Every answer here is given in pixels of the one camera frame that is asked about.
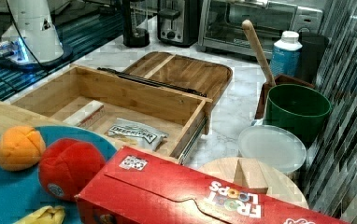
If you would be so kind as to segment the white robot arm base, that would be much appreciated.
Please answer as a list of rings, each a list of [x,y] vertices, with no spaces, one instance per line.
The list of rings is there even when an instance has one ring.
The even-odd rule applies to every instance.
[[[61,42],[48,0],[6,0],[12,23],[2,34],[0,57],[23,69],[50,68],[72,49]]]

